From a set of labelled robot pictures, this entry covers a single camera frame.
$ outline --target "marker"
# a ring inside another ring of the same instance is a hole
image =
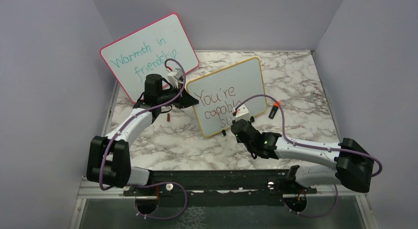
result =
[[[273,106],[273,108],[272,108],[272,110],[270,111],[270,114],[269,114],[270,119],[274,118],[278,109],[279,109],[279,106],[277,105],[277,103],[275,103],[275,105]]]

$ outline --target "whiteboard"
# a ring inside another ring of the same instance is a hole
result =
[[[199,100],[194,105],[200,130],[211,137],[228,129],[234,120],[234,107],[253,95],[265,94],[263,74],[258,58],[250,58],[190,81],[187,92]],[[246,102],[250,117],[267,110],[266,98]]]
[[[199,65],[178,15],[174,13],[105,46],[100,55],[132,102],[136,102],[144,91],[148,74],[167,78],[166,59],[176,59],[186,72]],[[167,65],[177,66],[174,62]]]

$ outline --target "marble surface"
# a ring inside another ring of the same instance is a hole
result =
[[[281,101],[288,137],[320,142],[337,142],[331,113],[309,51],[301,52],[197,52],[200,65],[187,75],[188,80],[217,71],[243,60],[261,60],[266,94]],[[281,117],[268,118],[268,110],[253,125],[260,131],[281,133]],[[131,113],[133,104],[119,89],[110,129],[116,128]],[[226,170],[289,168],[312,165],[298,160],[252,159],[230,130],[227,135],[202,136],[193,108],[173,109],[132,144],[131,164],[153,170]]]

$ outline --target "whiteboard with yellow border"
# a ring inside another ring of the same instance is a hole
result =
[[[246,98],[265,94],[260,60],[250,58],[204,75],[186,85],[187,92],[199,100],[193,109],[204,137],[211,137],[232,125],[233,109]],[[247,103],[250,116],[267,110],[265,98]]]

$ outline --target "gray backdrop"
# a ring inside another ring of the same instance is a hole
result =
[[[113,39],[177,12],[195,49],[313,50],[342,0],[93,0]]]
[[[338,129],[379,158],[380,228],[417,227],[418,0],[344,0],[314,60]]]
[[[114,79],[91,0],[0,0],[0,227],[67,228]]]

